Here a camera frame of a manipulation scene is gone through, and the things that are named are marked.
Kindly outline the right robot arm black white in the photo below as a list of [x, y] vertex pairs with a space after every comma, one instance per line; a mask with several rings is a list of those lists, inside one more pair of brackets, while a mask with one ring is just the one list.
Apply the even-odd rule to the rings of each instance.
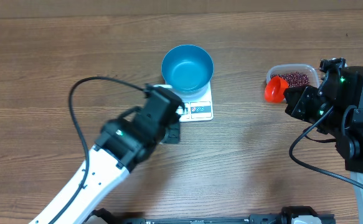
[[[363, 223], [363, 66], [348, 66], [344, 58], [322, 59], [324, 73], [319, 87], [287, 88], [284, 92], [286, 114], [310, 123], [290, 146], [297, 164], [354, 186], [359, 222]], [[336, 150], [344, 159], [350, 177], [307, 164], [293, 155], [293, 149], [313, 129], [333, 136]]]

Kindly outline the orange scoop with blue handle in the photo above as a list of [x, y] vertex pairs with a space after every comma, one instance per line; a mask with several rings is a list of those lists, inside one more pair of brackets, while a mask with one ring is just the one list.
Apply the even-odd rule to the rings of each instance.
[[284, 92], [289, 87], [286, 80], [281, 77], [273, 77], [266, 85], [264, 98], [269, 103], [281, 103], [284, 99]]

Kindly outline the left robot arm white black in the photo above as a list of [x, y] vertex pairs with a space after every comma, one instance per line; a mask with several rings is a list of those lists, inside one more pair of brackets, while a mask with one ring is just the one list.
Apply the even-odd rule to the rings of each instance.
[[78, 171], [32, 222], [83, 223], [131, 171], [147, 160], [179, 121], [184, 104], [171, 90], [148, 88], [145, 105], [107, 121]]

